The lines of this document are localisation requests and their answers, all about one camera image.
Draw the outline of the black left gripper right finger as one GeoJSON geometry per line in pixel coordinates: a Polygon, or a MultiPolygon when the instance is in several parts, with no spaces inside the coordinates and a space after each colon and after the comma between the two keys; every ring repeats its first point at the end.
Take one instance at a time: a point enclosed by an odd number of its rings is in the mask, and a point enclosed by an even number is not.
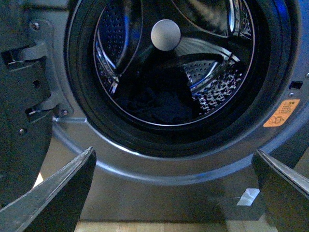
{"type": "Polygon", "coordinates": [[[277,230],[307,232],[309,180],[261,150],[254,152],[253,167],[277,230]]]}

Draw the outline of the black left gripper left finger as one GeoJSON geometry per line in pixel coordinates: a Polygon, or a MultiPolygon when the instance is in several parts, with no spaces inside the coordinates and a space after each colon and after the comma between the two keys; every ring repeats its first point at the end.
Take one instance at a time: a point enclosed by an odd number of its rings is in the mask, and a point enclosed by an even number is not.
{"type": "Polygon", "coordinates": [[[90,147],[0,211],[2,232],[73,232],[91,188],[97,157],[90,147]]]}

